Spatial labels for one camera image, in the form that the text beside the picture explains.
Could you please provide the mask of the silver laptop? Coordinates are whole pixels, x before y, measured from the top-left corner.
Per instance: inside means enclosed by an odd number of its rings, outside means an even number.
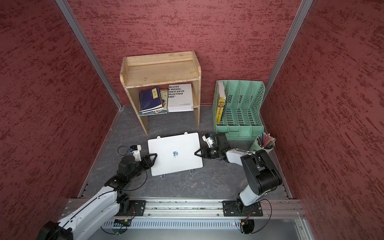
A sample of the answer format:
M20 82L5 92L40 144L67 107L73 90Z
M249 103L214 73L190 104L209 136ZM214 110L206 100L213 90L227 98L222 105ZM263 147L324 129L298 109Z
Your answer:
M195 155L201 148L198 133L148 140L150 154L157 154L151 167L153 177L203 167L203 159Z

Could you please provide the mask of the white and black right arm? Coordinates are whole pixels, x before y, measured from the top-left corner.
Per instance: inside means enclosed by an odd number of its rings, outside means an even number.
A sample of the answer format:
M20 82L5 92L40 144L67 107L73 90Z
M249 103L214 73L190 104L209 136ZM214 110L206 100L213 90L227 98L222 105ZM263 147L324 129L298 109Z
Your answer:
M265 150L250 152L232 148L225 134L205 134L202 139L207 146L197 150L195 156L243 167L248 185L239 193L239 207L255 204L266 193L283 184L279 171Z

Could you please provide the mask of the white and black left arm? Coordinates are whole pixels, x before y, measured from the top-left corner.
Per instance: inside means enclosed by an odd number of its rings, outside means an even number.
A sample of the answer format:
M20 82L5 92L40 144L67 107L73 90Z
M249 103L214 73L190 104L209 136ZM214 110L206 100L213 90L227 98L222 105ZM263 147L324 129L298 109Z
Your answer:
M54 223L49 221L40 230L38 240L87 240L109 219L142 216L146 201L130 201L130 183L154 166L157 154L149 154L139 162L124 156L117 174L111 177L90 200Z

